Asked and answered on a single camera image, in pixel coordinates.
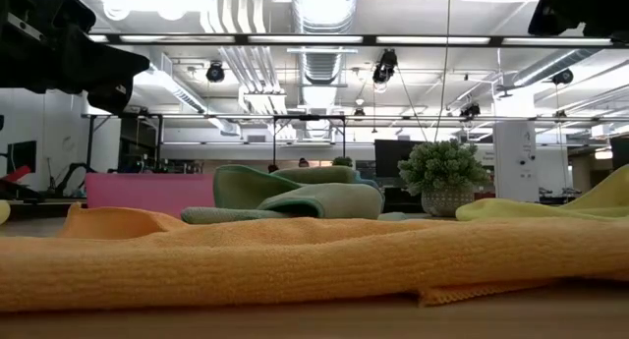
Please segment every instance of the computer monitor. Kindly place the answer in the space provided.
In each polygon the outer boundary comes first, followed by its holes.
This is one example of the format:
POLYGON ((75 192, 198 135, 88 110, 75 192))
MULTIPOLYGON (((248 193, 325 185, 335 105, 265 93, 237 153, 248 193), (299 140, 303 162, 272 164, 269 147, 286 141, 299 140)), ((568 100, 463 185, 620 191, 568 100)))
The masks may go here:
POLYGON ((384 141, 376 140, 375 176, 377 178, 400 178, 397 163, 409 159, 413 147, 421 141, 384 141))
POLYGON ((37 141, 9 143, 7 145, 7 174, 22 166, 28 166, 30 173, 36 171, 37 141))

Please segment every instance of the red object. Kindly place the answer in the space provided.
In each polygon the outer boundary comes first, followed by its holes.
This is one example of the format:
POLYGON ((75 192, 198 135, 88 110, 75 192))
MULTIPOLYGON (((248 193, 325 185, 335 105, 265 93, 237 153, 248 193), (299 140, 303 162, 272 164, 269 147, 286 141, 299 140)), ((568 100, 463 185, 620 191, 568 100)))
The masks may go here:
POLYGON ((28 166, 22 166, 18 168, 17 170, 13 171, 12 174, 8 174, 2 177, 2 180, 11 182, 11 183, 16 183, 28 173, 30 173, 30 168, 28 166))

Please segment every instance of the towel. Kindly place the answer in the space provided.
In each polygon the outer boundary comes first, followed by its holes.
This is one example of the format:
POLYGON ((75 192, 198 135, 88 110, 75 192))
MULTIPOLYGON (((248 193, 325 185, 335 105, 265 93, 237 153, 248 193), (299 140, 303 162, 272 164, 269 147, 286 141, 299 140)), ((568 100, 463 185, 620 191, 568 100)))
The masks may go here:
POLYGON ((11 214, 11 206, 6 200, 0 200, 0 225, 7 221, 9 214, 11 214))
POLYGON ((332 182, 355 182, 351 168, 302 168, 283 172, 298 181, 321 183, 301 184, 246 166, 221 166, 214 175, 217 208, 186 208, 181 213, 182 220, 191 224, 296 216, 375 220, 382 212, 384 203, 378 189, 364 184, 332 182))
POLYGON ((57 238, 0 238, 0 311, 276 304, 417 293, 425 305, 562 277, 629 280, 629 222, 266 219, 188 225, 73 206, 57 238))
POLYGON ((590 220, 614 220, 629 217, 629 165, 605 178, 580 198, 561 206, 548 206, 501 198, 486 198, 459 207, 461 221, 481 218, 576 217, 590 220))

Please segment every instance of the green towel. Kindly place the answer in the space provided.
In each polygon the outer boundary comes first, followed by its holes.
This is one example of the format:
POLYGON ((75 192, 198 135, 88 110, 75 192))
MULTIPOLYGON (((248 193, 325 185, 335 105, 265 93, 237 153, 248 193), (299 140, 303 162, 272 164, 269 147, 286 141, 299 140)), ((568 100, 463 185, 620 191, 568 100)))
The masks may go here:
MULTIPOLYGON (((303 170, 297 173, 301 181, 329 181, 345 175, 354 180, 353 171, 347 168, 352 173, 346 174, 346 167, 333 168, 330 174, 323 173, 319 168, 303 170), (320 178, 305 177, 304 174, 308 174, 309 170, 320 178)), ((185 209, 182 219, 192 224, 300 216, 377 219, 383 204, 379 191, 370 186, 300 184, 237 165, 216 169, 214 201, 216 207, 185 209)))
POLYGON ((377 219, 381 203, 380 193, 370 186, 328 183, 268 198, 257 208, 317 218, 377 219))
POLYGON ((214 173, 214 204, 232 209, 256 209, 267 198, 301 188, 282 177, 239 165, 225 165, 214 173))

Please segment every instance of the white pillar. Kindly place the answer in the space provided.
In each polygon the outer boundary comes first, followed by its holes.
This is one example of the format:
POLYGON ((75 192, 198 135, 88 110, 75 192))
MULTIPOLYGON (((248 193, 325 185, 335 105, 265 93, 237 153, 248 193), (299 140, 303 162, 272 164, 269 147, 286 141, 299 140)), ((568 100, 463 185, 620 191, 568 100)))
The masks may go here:
MULTIPOLYGON (((533 94, 517 90, 494 106, 496 116, 533 117, 533 94)), ((498 198, 536 202, 540 200, 533 122, 499 122, 493 127, 495 186, 498 198)))

